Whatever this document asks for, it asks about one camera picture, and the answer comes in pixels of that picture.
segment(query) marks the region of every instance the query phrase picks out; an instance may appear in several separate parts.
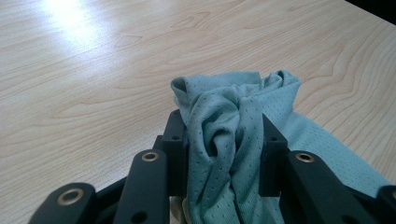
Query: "black plastic part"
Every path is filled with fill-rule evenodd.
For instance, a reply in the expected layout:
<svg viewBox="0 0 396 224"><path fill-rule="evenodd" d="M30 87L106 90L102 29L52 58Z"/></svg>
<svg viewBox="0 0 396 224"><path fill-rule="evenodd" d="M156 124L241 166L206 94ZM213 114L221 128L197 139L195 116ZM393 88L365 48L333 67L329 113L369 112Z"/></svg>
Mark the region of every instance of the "black plastic part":
<svg viewBox="0 0 396 224"><path fill-rule="evenodd" d="M379 218L377 208L375 206L375 198L368 196L367 194L361 193L355 189L347 187L349 192L355 197L356 200L363 206L363 208L370 214L372 217Z"/></svg>
<svg viewBox="0 0 396 224"><path fill-rule="evenodd" d="M152 149L136 154L113 223L169 223L167 185L165 153Z"/></svg>
<svg viewBox="0 0 396 224"><path fill-rule="evenodd" d="M393 0L346 0L349 3L360 7L385 21L396 25L395 3Z"/></svg>
<svg viewBox="0 0 396 224"><path fill-rule="evenodd" d="M152 149L163 150L163 136L162 135L157 135L157 138L155 139L154 146L152 146Z"/></svg>
<svg viewBox="0 0 396 224"><path fill-rule="evenodd" d="M186 197L188 173L188 139L179 110L169 115L162 137L162 150L169 161L169 196Z"/></svg>
<svg viewBox="0 0 396 224"><path fill-rule="evenodd" d="M107 224L113 221L125 181L126 177L96 193L96 209L98 211L98 216L95 220L95 224Z"/></svg>
<svg viewBox="0 0 396 224"><path fill-rule="evenodd" d="M29 223L92 223L96 216L93 206L95 198L96 194L93 186L85 183L67 184L49 195L35 211Z"/></svg>
<svg viewBox="0 0 396 224"><path fill-rule="evenodd" d="M290 152L288 140L264 114L264 144L260 172L259 194L262 197L277 197L280 194L282 166Z"/></svg>
<svg viewBox="0 0 396 224"><path fill-rule="evenodd" d="M375 205L382 223L396 222L396 186L384 186L379 189Z"/></svg>
<svg viewBox="0 0 396 224"><path fill-rule="evenodd" d="M282 187L280 209L285 223L376 223L315 154L290 152L284 172L288 184Z"/></svg>

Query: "wood grain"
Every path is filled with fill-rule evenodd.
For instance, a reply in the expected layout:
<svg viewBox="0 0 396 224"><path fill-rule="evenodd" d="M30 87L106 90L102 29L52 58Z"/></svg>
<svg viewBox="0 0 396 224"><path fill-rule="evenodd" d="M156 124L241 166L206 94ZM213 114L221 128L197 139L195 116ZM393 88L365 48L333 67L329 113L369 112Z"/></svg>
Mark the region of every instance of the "wood grain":
<svg viewBox="0 0 396 224"><path fill-rule="evenodd" d="M341 0L2 1L0 222L127 175L174 77L286 68L295 109L396 184L396 27Z"/></svg>

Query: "perforated fabric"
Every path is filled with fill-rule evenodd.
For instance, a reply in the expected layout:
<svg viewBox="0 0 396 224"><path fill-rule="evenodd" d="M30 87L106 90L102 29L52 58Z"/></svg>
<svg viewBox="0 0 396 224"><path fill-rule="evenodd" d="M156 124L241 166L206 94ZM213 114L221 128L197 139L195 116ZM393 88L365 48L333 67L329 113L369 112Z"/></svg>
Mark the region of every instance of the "perforated fabric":
<svg viewBox="0 0 396 224"><path fill-rule="evenodd" d="M313 121L292 110L300 80L285 70L178 77L171 83L190 140L192 223L283 223L278 198L258 194L264 113L291 150L320 156L340 180L375 196L389 182Z"/></svg>

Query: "screw hole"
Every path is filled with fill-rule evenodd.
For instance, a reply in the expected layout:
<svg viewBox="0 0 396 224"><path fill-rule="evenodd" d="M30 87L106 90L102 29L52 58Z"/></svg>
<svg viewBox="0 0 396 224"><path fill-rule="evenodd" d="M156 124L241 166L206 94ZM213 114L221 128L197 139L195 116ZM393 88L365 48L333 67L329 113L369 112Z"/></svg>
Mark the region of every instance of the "screw hole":
<svg viewBox="0 0 396 224"><path fill-rule="evenodd" d="M359 221L356 220L356 218L351 217L351 216L341 216L341 219L346 224L359 224Z"/></svg>
<svg viewBox="0 0 396 224"><path fill-rule="evenodd" d="M315 160L313 156L303 152L297 153L296 158L299 161L303 161L303 162L313 162Z"/></svg>
<svg viewBox="0 0 396 224"><path fill-rule="evenodd" d="M58 197L58 204L62 206L70 205L78 202L84 195L82 189L69 189Z"/></svg>
<svg viewBox="0 0 396 224"><path fill-rule="evenodd" d="M148 152L148 153L143 154L142 160L143 161L156 161L159 157L160 157L160 155L158 155L158 153Z"/></svg>
<svg viewBox="0 0 396 224"><path fill-rule="evenodd" d="M146 219L148 219L148 215L145 212L138 212L132 216L131 222L134 224L143 223Z"/></svg>

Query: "light wood surface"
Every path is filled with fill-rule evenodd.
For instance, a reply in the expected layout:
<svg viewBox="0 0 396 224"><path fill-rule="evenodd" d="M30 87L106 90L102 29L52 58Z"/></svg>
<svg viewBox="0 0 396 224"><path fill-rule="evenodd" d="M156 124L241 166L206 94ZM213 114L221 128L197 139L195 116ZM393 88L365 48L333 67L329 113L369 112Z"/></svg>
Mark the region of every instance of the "light wood surface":
<svg viewBox="0 0 396 224"><path fill-rule="evenodd" d="M0 222L127 175L174 77L285 68L295 110L396 183L396 27L342 0L0 3Z"/></svg>

